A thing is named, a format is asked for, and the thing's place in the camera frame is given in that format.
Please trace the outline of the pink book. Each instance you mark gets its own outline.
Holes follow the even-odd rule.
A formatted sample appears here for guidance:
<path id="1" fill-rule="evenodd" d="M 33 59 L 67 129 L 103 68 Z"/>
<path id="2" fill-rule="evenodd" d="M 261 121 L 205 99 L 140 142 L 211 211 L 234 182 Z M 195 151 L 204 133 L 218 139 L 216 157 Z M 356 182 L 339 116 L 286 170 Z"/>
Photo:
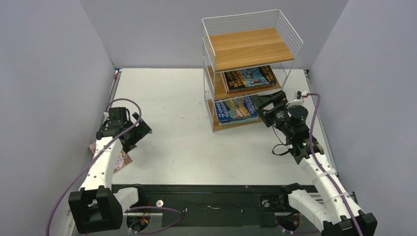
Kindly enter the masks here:
<path id="1" fill-rule="evenodd" d="M 92 151 L 93 155 L 95 155 L 95 152 L 97 151 L 96 145 L 95 144 L 90 144 L 89 148 Z M 124 150 L 122 150 L 119 157 L 117 158 L 116 165 L 114 167 L 114 174 L 117 173 L 118 171 L 120 171 L 121 169 L 123 169 L 125 166 L 129 165 L 132 162 L 133 162 L 133 160 L 131 159 L 129 154 L 127 152 L 125 152 Z"/>

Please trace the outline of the blue 91-storey treehouse book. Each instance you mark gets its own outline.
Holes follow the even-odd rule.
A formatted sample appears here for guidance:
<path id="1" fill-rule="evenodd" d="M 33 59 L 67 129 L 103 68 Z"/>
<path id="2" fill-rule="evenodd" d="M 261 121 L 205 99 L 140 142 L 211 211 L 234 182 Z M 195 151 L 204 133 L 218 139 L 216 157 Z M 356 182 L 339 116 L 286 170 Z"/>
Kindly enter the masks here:
<path id="1" fill-rule="evenodd" d="M 256 107 L 250 96 L 215 102 L 218 122 L 257 118 Z"/>

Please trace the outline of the black 169-storey treehouse book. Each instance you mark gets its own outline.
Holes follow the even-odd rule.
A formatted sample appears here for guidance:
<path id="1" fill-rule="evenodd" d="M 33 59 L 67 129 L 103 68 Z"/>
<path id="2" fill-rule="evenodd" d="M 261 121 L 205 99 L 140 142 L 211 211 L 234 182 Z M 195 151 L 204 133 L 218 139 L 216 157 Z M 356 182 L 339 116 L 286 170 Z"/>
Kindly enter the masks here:
<path id="1" fill-rule="evenodd" d="M 277 84 L 269 65 L 222 72 L 221 76 L 227 93 L 269 88 Z"/>

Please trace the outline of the yellow Brideshead Revisited book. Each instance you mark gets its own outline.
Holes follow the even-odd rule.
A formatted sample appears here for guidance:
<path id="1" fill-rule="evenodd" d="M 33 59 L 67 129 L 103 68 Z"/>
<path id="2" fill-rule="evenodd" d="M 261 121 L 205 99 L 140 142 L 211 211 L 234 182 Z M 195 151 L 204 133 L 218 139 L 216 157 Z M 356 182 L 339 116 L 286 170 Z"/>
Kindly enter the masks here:
<path id="1" fill-rule="evenodd" d="M 235 125 L 235 124 L 241 124 L 241 123 L 249 123 L 258 121 L 257 118 L 248 118 L 248 119 L 239 119 L 239 120 L 230 120 L 225 122 L 219 122 L 219 126 L 229 126 L 229 125 Z"/>

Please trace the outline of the white wire wooden shelf rack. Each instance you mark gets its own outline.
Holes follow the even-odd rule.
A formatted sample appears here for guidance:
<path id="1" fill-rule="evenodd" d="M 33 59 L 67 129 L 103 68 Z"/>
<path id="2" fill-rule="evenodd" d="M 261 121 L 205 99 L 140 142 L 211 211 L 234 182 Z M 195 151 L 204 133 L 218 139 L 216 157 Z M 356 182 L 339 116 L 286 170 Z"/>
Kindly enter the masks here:
<path id="1" fill-rule="evenodd" d="M 214 132 L 221 102 L 284 88 L 303 40 L 279 9 L 202 19 L 205 103 Z"/>

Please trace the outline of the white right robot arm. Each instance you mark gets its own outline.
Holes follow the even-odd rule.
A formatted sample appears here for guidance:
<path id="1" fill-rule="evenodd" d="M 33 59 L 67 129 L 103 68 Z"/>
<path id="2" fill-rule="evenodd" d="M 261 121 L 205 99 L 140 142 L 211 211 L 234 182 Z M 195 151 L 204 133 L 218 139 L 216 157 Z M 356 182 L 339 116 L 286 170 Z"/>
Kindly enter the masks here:
<path id="1" fill-rule="evenodd" d="M 353 200 L 337 177 L 313 131 L 321 97 L 298 91 L 288 100 L 284 91 L 251 97 L 259 118 L 285 136 L 285 147 L 308 175 L 323 202 L 312 198 L 300 185 L 290 184 L 277 197 L 284 210 L 304 215 L 323 236 L 372 236 L 378 222 Z"/>

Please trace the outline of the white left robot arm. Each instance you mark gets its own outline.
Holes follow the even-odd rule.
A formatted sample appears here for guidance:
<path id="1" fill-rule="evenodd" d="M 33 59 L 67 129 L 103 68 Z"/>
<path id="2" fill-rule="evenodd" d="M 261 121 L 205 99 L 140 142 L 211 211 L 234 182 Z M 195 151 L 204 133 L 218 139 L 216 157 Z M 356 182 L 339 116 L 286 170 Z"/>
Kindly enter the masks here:
<path id="1" fill-rule="evenodd" d="M 125 107 L 108 110 L 108 117 L 96 134 L 96 161 L 88 169 L 79 191 L 71 192 L 68 203 L 80 234 L 117 230 L 123 222 L 123 213 L 129 208 L 141 211 L 147 198 L 138 186 L 112 190 L 112 179 L 117 159 L 128 153 L 152 129 Z"/>

